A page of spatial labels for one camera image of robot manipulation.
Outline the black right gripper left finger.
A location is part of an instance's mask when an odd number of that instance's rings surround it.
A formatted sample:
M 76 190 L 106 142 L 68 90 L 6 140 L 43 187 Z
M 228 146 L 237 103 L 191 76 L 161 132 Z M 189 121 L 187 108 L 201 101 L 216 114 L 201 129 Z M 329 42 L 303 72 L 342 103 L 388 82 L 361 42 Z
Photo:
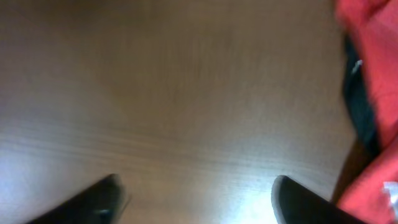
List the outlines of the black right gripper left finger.
M 119 175 L 109 174 L 28 224 L 113 224 L 129 203 Z

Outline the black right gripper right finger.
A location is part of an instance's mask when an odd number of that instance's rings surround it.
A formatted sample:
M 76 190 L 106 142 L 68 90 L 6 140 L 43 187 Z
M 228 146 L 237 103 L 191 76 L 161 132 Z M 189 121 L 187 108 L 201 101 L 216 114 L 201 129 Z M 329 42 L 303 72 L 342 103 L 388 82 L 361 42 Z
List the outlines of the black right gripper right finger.
M 365 224 L 286 175 L 275 179 L 271 202 L 281 224 Z

